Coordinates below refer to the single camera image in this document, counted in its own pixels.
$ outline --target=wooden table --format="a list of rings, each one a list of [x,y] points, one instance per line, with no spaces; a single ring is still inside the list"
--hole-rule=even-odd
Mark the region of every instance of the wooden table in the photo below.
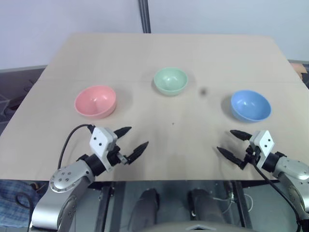
[[[187,73],[188,86],[179,96],[155,90],[152,79],[164,67]],[[105,119],[91,121],[74,110],[75,97],[92,85],[109,85],[117,94],[117,108]],[[258,123],[234,119],[229,98],[240,89],[263,94],[271,116]],[[125,155],[150,141],[132,165],[119,164],[98,181],[261,179],[251,166],[241,171],[216,151],[219,145],[244,157],[248,144],[231,129],[268,129],[273,151],[309,163],[309,91],[269,37],[72,35],[0,137],[0,178],[48,180],[67,135],[82,123],[113,130],[132,126],[118,141]],[[63,165],[90,154],[89,139],[88,130],[76,132]]]

